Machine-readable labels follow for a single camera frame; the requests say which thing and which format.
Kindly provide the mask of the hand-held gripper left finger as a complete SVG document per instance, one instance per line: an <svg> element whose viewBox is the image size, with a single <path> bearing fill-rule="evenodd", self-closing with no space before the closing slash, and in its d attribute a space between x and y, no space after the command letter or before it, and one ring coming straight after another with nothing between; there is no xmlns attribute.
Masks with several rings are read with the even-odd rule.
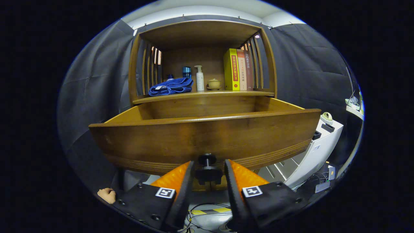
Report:
<svg viewBox="0 0 414 233"><path fill-rule="evenodd" d="M164 232L178 231L184 227L188 213L194 168L195 162L188 161L151 184L116 190L113 206L146 226Z"/></svg>

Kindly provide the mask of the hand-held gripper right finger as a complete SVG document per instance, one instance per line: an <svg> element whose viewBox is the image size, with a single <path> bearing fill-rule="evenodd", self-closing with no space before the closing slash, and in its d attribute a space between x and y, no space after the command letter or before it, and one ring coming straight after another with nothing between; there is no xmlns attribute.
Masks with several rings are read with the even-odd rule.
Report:
<svg viewBox="0 0 414 233"><path fill-rule="evenodd" d="M299 213L308 198L283 182L268 182L244 166L226 159L224 163L232 209L230 229L236 232L269 232Z"/></svg>

